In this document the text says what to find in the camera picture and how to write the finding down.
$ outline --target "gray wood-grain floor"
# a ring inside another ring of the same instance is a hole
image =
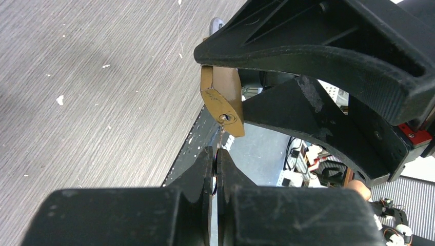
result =
[[[243,2],[1,1],[0,245],[56,189],[158,186],[202,106],[193,49]]]

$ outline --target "white speck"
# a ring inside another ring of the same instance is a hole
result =
[[[56,102],[60,105],[63,106],[64,105],[64,96],[60,95],[57,99]]]

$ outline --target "scratch mark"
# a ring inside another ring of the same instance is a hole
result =
[[[252,22],[252,23],[246,24],[245,26],[253,25],[253,24],[255,24],[255,23],[259,22],[259,21],[260,21],[260,19],[254,21],[254,22]]]
[[[180,38],[180,33],[181,33],[181,28],[180,28],[180,14],[181,14],[181,0],[178,0],[178,5],[180,6],[178,9],[178,22],[177,22],[177,29],[178,29],[178,42],[180,43],[180,47],[181,47],[181,53],[180,53],[180,57],[181,59],[183,59],[183,43],[181,42],[181,38]]]
[[[305,228],[309,228],[311,227],[312,224],[316,223],[318,220],[320,220],[325,214],[327,214],[329,212],[329,210],[331,210],[332,205],[328,205],[326,207],[324,207],[322,210],[320,210],[318,213],[314,214],[313,216],[311,216],[309,219],[305,220],[302,224],[299,223],[299,220],[297,218],[295,218],[294,220],[294,224],[293,227],[298,230],[298,231],[302,231]]]
[[[278,217],[280,216],[280,210],[281,207],[283,206],[283,201],[281,200],[281,196],[277,197],[277,204],[275,209],[273,210],[273,219],[278,219]]]

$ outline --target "chipped paint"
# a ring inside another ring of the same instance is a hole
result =
[[[315,137],[319,140],[326,141],[326,136],[333,136],[332,132],[328,128],[320,128]]]
[[[64,105],[64,96],[60,95],[57,99],[56,102],[60,105],[63,106]]]
[[[319,113],[323,108],[323,102],[310,79],[308,77],[301,76],[299,79],[297,79],[297,81],[308,102],[314,108],[314,111]]]

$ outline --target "wire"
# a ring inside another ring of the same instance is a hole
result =
[[[291,146],[291,144],[293,143],[293,141],[295,140],[295,138],[294,137],[290,137],[289,139],[288,139],[288,143],[287,143],[287,147],[286,147],[286,151],[285,151],[285,157],[284,157],[284,166],[283,166],[283,171],[285,171],[285,170],[287,170],[287,169],[291,169],[290,168],[290,164],[288,163],[288,161],[287,161],[287,159],[288,159],[288,157],[291,155],[291,152],[290,152],[290,146]]]
[[[396,230],[394,230],[392,228],[387,228],[384,230],[384,235],[383,235],[384,238],[385,238],[385,234],[387,233],[387,231],[393,231],[396,235],[398,235],[400,237],[399,233]]]
[[[287,144],[287,148],[286,148],[286,152],[285,152],[285,156],[286,158],[284,159],[284,166],[283,166],[283,171],[285,170],[291,170],[296,166],[296,163],[293,165],[293,167],[290,167],[290,164],[288,163],[288,158],[290,157],[290,155],[293,153],[293,151],[299,149],[300,147],[302,147],[302,139],[300,139],[300,144],[298,147],[291,147],[291,144],[293,143],[293,141],[295,141],[297,138],[290,136],[290,139],[288,140],[288,144]]]
[[[396,205],[396,206],[394,206],[394,208],[401,210],[401,211],[404,211],[406,209],[405,205]]]

